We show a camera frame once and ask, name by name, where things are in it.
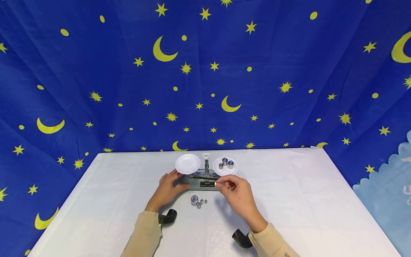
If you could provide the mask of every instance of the yellow star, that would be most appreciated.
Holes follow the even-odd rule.
[[[184,65],[181,65],[181,70],[188,75],[188,73],[191,72],[190,64],[185,63]]]
[[[371,52],[371,50],[372,49],[376,49],[376,47],[375,47],[375,44],[376,44],[377,42],[375,42],[375,43],[368,43],[368,46],[363,46],[364,48],[365,48],[365,50],[364,50],[364,52],[366,52],[366,51],[368,51],[368,53],[370,53]]]
[[[6,50],[8,49],[4,46],[4,43],[0,43],[0,51],[3,51],[3,53],[6,53]]]
[[[208,20],[208,17],[211,15],[210,13],[208,13],[208,9],[209,8],[207,8],[207,10],[204,10],[203,8],[203,12],[200,13],[200,15],[203,17],[201,20],[204,20],[204,19]]]
[[[252,31],[256,31],[255,29],[254,29],[254,27],[257,25],[257,24],[253,24],[253,21],[251,21],[251,24],[250,25],[248,25],[248,24],[246,24],[247,25],[247,27],[248,27],[248,29],[246,30],[246,32],[248,31],[248,32],[250,32],[250,35],[251,35],[251,32]]]
[[[168,9],[166,9],[166,8],[164,8],[164,4],[163,5],[159,5],[159,4],[157,4],[157,6],[158,6],[158,9],[157,10],[155,10],[156,12],[158,12],[158,16],[160,17],[161,15],[166,15],[165,14],[165,11],[167,11]]]
[[[375,172],[374,167],[371,167],[369,164],[368,164],[368,167],[364,167],[364,168],[366,168],[367,172],[369,172],[369,173]]]
[[[351,124],[351,117],[349,114],[344,113],[343,115],[339,116],[339,120],[345,125],[347,125],[347,123]]]
[[[178,117],[173,113],[168,113],[166,118],[170,121],[175,121]]]
[[[224,145],[225,141],[224,141],[224,139],[220,138],[220,139],[217,140],[216,143],[217,143],[217,145],[220,146],[220,145]]]
[[[279,89],[281,89],[281,92],[283,93],[288,92],[290,88],[293,87],[291,86],[291,83],[289,83],[288,81],[286,83],[283,83],[282,86],[279,87]]]
[[[333,100],[336,96],[337,95],[334,95],[333,93],[332,95],[328,95],[327,99],[330,101],[330,100]]]
[[[228,7],[229,4],[231,4],[231,0],[221,0],[221,5],[226,5],[226,8]]]
[[[5,191],[6,189],[7,189],[7,188],[3,188],[2,190],[0,190],[0,201],[4,201],[3,199],[4,199],[4,197],[7,195],[7,194],[4,193],[4,191]]]
[[[138,66],[143,66],[143,60],[141,59],[141,57],[139,57],[138,59],[137,58],[134,58],[136,61],[135,62],[133,62],[133,64],[137,64],[137,67]]]
[[[213,69],[214,71],[216,70],[216,69],[218,69],[218,65],[219,65],[219,63],[215,63],[214,62],[214,64],[213,63],[210,63],[210,65],[211,65],[211,68],[210,69]]]
[[[34,193],[37,193],[37,188],[39,187],[36,187],[36,185],[33,185],[32,187],[28,188],[29,191],[27,193],[33,195]]]
[[[84,159],[78,159],[74,162],[74,169],[79,169],[81,167],[83,167],[83,160]]]
[[[22,148],[21,145],[15,146],[13,153],[16,153],[16,155],[19,155],[20,153],[23,154],[23,150],[24,150],[24,149],[25,149],[25,148]]]
[[[102,101],[102,97],[101,97],[98,93],[96,93],[96,92],[94,92],[94,91],[90,93],[90,98],[94,99],[94,100],[97,101],[97,102],[101,102],[101,101]]]
[[[64,163],[64,160],[65,160],[65,159],[63,159],[63,157],[59,157],[58,160],[57,160],[57,162],[60,163],[60,165],[61,165],[62,163]]]
[[[391,131],[388,130],[389,128],[390,127],[382,126],[382,128],[379,130],[379,131],[381,131],[380,135],[382,135],[382,134],[387,135],[388,133],[391,133]]]
[[[409,78],[406,78],[404,80],[405,80],[404,85],[407,87],[407,89],[410,89],[411,88],[411,75]]]
[[[255,146],[254,143],[248,143],[245,147],[247,147],[248,149],[253,148],[253,146]]]
[[[344,145],[348,145],[350,142],[349,138],[344,138],[343,140],[341,140],[344,142]]]

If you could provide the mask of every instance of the yellow crescent moon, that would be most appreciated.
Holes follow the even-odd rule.
[[[161,42],[161,39],[162,39],[162,38],[163,38],[163,36],[159,37],[159,38],[156,40],[156,42],[154,43],[154,46],[153,46],[153,54],[154,54],[154,57],[155,57],[157,60],[162,61],[162,62],[169,62],[169,61],[173,60],[173,59],[177,56],[178,52],[175,53],[175,54],[173,54],[173,55],[170,55],[170,56],[164,54],[164,53],[161,51],[161,49],[160,49],[160,42]]]
[[[188,148],[187,148],[187,149],[180,149],[180,148],[178,148],[177,143],[178,143],[178,141],[176,141],[176,142],[173,143],[173,150],[174,150],[174,151],[187,151],[187,150],[188,150]]]
[[[325,145],[328,145],[328,143],[326,143],[326,142],[321,142],[321,143],[318,143],[318,144],[317,144],[317,147],[323,148]]]
[[[411,37],[411,31],[405,33],[394,45],[391,57],[398,63],[411,63],[411,57],[404,53],[404,45]]]
[[[53,127],[48,127],[43,125],[42,121],[40,120],[40,118],[37,118],[37,128],[45,133],[45,134],[53,134],[56,133],[57,131],[59,131],[60,129],[62,129],[62,127],[64,127],[65,121],[62,120],[59,124],[57,124],[56,126]]]
[[[54,215],[51,216],[48,220],[41,220],[40,219],[40,213],[37,214],[36,219],[34,220],[34,227],[38,230],[43,230],[48,227],[50,222],[54,219],[54,217],[57,215],[58,212],[58,207],[57,210],[55,211]]]
[[[227,111],[227,112],[233,112],[233,111],[237,111],[241,105],[237,106],[237,107],[231,107],[227,104],[227,98],[229,96],[224,97],[223,101],[221,102],[221,108],[223,108],[223,110]]]

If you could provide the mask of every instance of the white table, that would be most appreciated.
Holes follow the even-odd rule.
[[[182,154],[100,153],[30,257],[118,257],[160,177]],[[228,156],[252,185],[260,212],[302,257],[400,256],[321,148],[209,151],[210,163]],[[201,209],[190,204],[207,199]],[[248,227],[219,192],[187,191],[171,208],[156,257],[256,256],[231,238]]]

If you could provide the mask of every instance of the cylindrical weight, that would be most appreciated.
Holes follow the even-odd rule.
[[[232,169],[234,167],[234,162],[233,161],[229,161],[227,163],[227,168]]]
[[[199,202],[199,197],[196,196],[196,195],[193,195],[191,197],[191,204],[195,206],[195,205],[197,205],[198,202]]]

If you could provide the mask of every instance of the blue curtain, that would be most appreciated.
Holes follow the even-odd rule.
[[[407,0],[0,1],[0,256],[28,254],[102,152],[319,146],[361,188],[411,128],[409,10]],[[410,217],[396,199],[379,214]]]

